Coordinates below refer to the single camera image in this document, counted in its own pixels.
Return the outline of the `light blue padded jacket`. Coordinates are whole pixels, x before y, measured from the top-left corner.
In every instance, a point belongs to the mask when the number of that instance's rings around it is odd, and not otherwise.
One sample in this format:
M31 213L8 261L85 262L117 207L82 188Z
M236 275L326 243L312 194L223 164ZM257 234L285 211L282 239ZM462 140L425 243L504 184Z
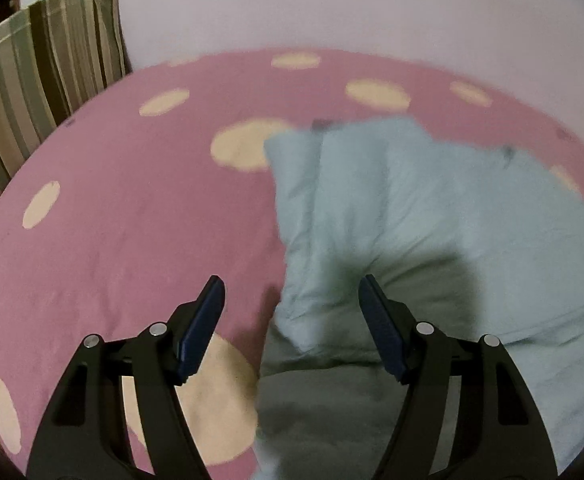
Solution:
M258 387L260 479L368 479L406 391L358 304L497 336L565 469L584 448L584 200L530 154L436 141L408 118L281 133L265 150L285 279Z

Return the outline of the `pink polka dot bedsheet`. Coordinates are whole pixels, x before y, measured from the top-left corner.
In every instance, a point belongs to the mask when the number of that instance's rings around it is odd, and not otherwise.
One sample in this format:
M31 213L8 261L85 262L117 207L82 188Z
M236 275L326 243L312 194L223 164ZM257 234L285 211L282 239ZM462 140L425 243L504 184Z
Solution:
M255 440L285 247L265 150L281 133L408 118L436 141L510 146L584 200L584 144L466 77L343 51L252 51L139 70L83 105L0 197L0 445L18 468L80 342L227 300L177 396L216 479L260 479Z

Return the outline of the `green striped pillow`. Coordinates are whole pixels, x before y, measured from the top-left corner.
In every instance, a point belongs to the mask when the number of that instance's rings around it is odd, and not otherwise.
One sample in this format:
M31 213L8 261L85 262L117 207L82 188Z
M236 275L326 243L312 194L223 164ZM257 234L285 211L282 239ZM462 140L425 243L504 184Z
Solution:
M59 125L130 70L119 0L38 0L0 23L0 195Z

